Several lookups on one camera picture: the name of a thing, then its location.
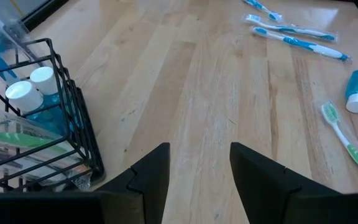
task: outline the blue toothbrush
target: blue toothbrush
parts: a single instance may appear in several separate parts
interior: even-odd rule
[[[268,17],[273,21],[281,22],[283,20],[282,15],[280,15],[277,12],[273,12],[273,11],[267,9],[264,5],[259,3],[257,0],[242,0],[242,1],[250,4],[251,6],[254,6],[255,8],[257,8],[259,10],[266,12],[268,14]]]
[[[275,26],[270,24],[265,24],[262,22],[260,16],[249,14],[246,17],[243,17],[242,20],[244,22],[250,22],[253,24],[256,24],[258,26],[261,26],[266,29],[271,30],[277,30],[281,32],[291,32],[295,34],[303,34],[303,35],[309,35],[312,37],[317,37],[319,39],[328,40],[331,42],[337,41],[337,37],[334,34],[331,34],[329,32],[323,32],[313,29],[305,29],[305,28],[298,28],[298,27],[288,27],[288,26]]]
[[[270,37],[272,39],[277,39],[277,40],[281,40],[285,43],[288,43],[289,45],[292,46],[297,46],[297,47],[301,47],[303,49],[312,51],[312,52],[316,52],[318,54],[322,54],[328,57],[332,57],[332,58],[336,58],[342,61],[350,61],[350,57],[347,56],[346,54],[340,53],[337,50],[334,49],[330,49],[329,47],[325,47],[316,43],[312,43],[312,42],[306,42],[303,40],[298,40],[294,37],[288,36],[288,35],[283,35],[280,34],[278,32],[274,32],[274,31],[270,31],[261,27],[252,27],[251,28],[252,32],[255,34],[259,34],[262,35],[264,37]]]

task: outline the wrapped toothbrush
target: wrapped toothbrush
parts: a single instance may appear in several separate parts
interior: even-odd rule
[[[277,25],[269,24],[268,21],[263,20],[260,16],[256,16],[252,14],[244,14],[243,17],[241,18],[241,21],[270,30],[288,32],[292,34],[307,35],[308,37],[313,37],[319,40],[325,40],[334,43],[338,42],[338,34],[333,32],[312,29],[312,28],[297,27],[297,26],[277,26]]]
[[[259,3],[257,0],[242,0],[245,3],[250,4],[251,6],[254,6],[256,9],[264,11],[268,14],[268,18],[275,21],[275,22],[281,22],[283,21],[283,16],[280,15],[277,12],[273,12],[270,9],[267,9],[264,5]]]
[[[35,61],[44,56],[44,51],[39,45],[25,44],[31,40],[29,31],[21,22],[21,18],[11,13],[10,10],[0,7],[0,70],[6,69],[16,62],[16,53],[19,62]],[[39,62],[27,67],[0,72],[0,79],[10,86],[19,82],[31,70],[49,64],[49,62]]]
[[[331,125],[353,161],[358,165],[358,140],[349,131],[349,128],[339,114],[339,110],[332,102],[327,101],[320,106],[320,112],[324,120]]]
[[[27,152],[33,148],[43,146],[60,138],[62,137],[39,128],[33,121],[0,111],[0,161],[15,156],[17,149],[19,149],[20,153]],[[12,161],[13,163],[5,163],[5,167],[3,168],[8,170],[9,174],[15,174],[17,171],[62,156],[61,159],[51,162],[46,166],[39,167],[22,176],[28,180],[37,180],[56,171],[71,167],[71,169],[53,175],[47,178],[46,181],[41,182],[41,184],[44,183],[45,185],[56,184],[61,180],[82,174],[90,169],[83,163],[83,156],[88,155],[90,158],[91,155],[82,147],[79,148],[79,151],[82,155],[80,155],[70,143],[63,141],[38,152],[26,155],[20,159],[15,159]],[[81,177],[72,180],[72,182],[80,190],[86,190],[90,186],[90,175],[91,173],[82,175]]]
[[[335,58],[343,62],[351,62],[350,56],[342,52],[339,52],[337,50],[331,49],[329,47],[325,47],[323,45],[296,39],[292,36],[284,35],[279,32],[274,32],[262,27],[253,26],[250,29],[254,34],[258,34],[263,37],[268,37],[275,40],[281,40],[282,42],[287,43],[289,45],[300,47],[302,49],[309,50],[317,54],[325,55],[327,57]]]

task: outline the wire rack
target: wire rack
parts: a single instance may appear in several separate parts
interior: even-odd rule
[[[98,145],[96,143],[96,138],[93,132],[93,127],[91,124],[91,120],[88,114],[88,110],[86,109],[85,101],[83,98],[83,94],[81,89],[76,87],[75,82],[70,78],[67,68],[65,68],[62,64],[62,58],[59,54],[56,54],[52,41],[50,39],[39,39],[31,42],[26,42],[22,44],[22,48],[27,48],[32,44],[46,44],[49,48],[48,55],[36,58],[35,60],[25,60],[19,61],[19,49],[15,49],[15,63],[10,65],[7,69],[0,70],[1,72],[6,72],[9,70],[14,70],[17,68],[26,67],[33,64],[41,65],[44,62],[50,62],[55,72],[57,86],[58,86],[58,94],[60,99],[60,103],[56,103],[55,105],[50,105],[48,107],[44,107],[42,109],[37,109],[32,111],[31,113],[23,114],[19,109],[9,103],[9,100],[0,94],[0,102],[4,104],[5,112],[14,113],[18,116],[26,118],[29,115],[49,110],[53,107],[60,107],[63,111],[63,120],[65,129],[67,130],[66,135],[61,137],[60,139],[56,139],[52,142],[48,142],[42,146],[33,148],[31,150],[21,151],[20,148],[16,149],[16,155],[9,157],[8,159],[4,159],[0,161],[0,166],[7,164],[9,162],[14,162],[17,159],[23,158],[25,156],[30,156],[36,152],[40,152],[43,149],[51,147],[53,145],[59,144],[61,142],[68,142],[73,147],[74,150],[64,153],[60,156],[54,157],[53,159],[49,159],[47,161],[43,161],[36,166],[32,166],[16,172],[14,174],[4,173],[3,177],[0,177],[0,187],[7,191],[19,191],[19,192],[31,192],[31,191],[51,191],[55,187],[58,187],[62,184],[67,184],[65,190],[73,190],[75,189],[75,185],[72,183],[72,180],[76,180],[77,178],[83,175],[91,175],[91,183],[98,182],[104,178],[104,167],[101,160],[101,156],[99,153]],[[67,103],[64,99],[69,99],[73,103]],[[79,122],[81,125],[73,125],[75,122]],[[0,125],[6,125],[6,122],[0,122]],[[17,125],[17,132],[20,132],[20,126]],[[81,156],[80,162],[76,164],[61,167],[60,169],[55,169],[56,171],[43,176],[37,179],[27,180],[23,176],[33,170],[36,170],[43,166],[49,166],[51,163],[58,161],[60,159],[64,159],[65,157],[71,156],[72,154],[79,154]],[[43,186],[40,183],[44,180],[47,180],[58,174],[65,174],[73,168],[81,165],[86,165],[89,167],[88,170],[74,175],[70,178],[66,178],[62,181],[54,183],[52,185]]]

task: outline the wood grain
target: wood grain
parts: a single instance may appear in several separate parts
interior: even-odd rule
[[[231,174],[239,141],[343,193],[358,167],[318,103],[332,100],[358,138],[344,89],[358,69],[358,10],[339,1],[262,1],[288,23],[339,32],[352,64],[253,36],[264,16],[240,0],[71,0],[38,26],[82,87],[108,181],[171,143],[164,223],[246,223]]]

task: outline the white bottle cap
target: white bottle cap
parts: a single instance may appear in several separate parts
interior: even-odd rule
[[[44,95],[57,93],[56,78],[51,67],[40,67],[30,75],[37,89]]]
[[[346,103],[346,109],[352,113],[358,113],[358,93],[349,96]]]
[[[39,108],[44,102],[42,94],[28,81],[12,84],[5,91],[5,96],[12,104],[24,112],[31,112]]]

